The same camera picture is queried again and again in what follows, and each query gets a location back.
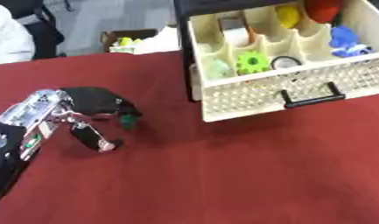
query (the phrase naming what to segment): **red ball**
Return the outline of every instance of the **red ball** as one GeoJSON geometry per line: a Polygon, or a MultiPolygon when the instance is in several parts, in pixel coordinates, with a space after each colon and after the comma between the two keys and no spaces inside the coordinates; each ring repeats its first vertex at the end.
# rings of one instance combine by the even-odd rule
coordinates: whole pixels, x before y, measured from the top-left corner
{"type": "Polygon", "coordinates": [[[342,0],[305,0],[307,15],[320,24],[331,22],[341,6],[342,0]]]}

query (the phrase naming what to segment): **green gear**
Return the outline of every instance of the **green gear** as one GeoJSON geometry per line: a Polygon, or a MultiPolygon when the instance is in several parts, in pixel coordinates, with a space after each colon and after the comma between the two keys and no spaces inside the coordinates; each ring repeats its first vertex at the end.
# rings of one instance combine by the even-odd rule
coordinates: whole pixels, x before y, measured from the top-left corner
{"type": "Polygon", "coordinates": [[[257,74],[270,70],[270,62],[259,52],[247,51],[238,55],[238,74],[257,74]]]}

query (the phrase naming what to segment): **drawer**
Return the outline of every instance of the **drawer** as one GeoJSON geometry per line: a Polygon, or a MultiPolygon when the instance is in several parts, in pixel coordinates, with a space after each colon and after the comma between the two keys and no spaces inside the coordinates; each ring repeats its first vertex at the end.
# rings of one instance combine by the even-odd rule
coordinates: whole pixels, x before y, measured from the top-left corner
{"type": "Polygon", "coordinates": [[[197,66],[192,75],[198,81],[193,84],[198,91],[194,94],[201,98],[204,121],[379,94],[379,10],[366,0],[346,2],[341,23],[374,52],[334,57],[328,44],[331,25],[317,24],[303,15],[297,28],[285,29],[278,22],[276,5],[190,17],[187,23],[197,66]],[[256,31],[256,41],[245,47],[229,44],[218,22],[218,18],[237,13],[243,13],[256,31]],[[246,51],[259,52],[270,60],[291,56],[302,65],[239,75],[238,55],[246,51]],[[215,78],[218,69],[224,74],[215,78]]]}

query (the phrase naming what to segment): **white cloth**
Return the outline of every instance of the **white cloth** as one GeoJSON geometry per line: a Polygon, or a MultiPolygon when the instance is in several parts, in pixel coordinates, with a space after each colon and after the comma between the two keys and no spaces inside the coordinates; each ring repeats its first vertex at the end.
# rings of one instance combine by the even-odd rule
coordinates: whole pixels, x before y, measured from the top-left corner
{"type": "Polygon", "coordinates": [[[177,28],[166,26],[157,36],[146,38],[136,45],[135,54],[172,52],[179,50],[177,28]]]}
{"type": "Polygon", "coordinates": [[[34,53],[32,35],[0,5],[0,64],[31,60],[34,53]]]}

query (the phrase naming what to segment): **drawer handle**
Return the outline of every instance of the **drawer handle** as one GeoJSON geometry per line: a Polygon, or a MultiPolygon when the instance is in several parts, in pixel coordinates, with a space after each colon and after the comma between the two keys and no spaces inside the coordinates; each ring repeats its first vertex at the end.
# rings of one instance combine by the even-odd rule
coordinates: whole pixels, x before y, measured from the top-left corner
{"type": "Polygon", "coordinates": [[[293,109],[293,108],[313,105],[313,104],[321,103],[321,102],[329,102],[329,101],[334,102],[334,101],[346,99],[346,95],[342,94],[332,81],[328,82],[326,85],[329,87],[329,89],[333,93],[332,95],[303,100],[303,101],[292,101],[287,90],[285,89],[282,90],[280,93],[282,94],[282,97],[285,101],[284,107],[287,109],[293,109]]]}

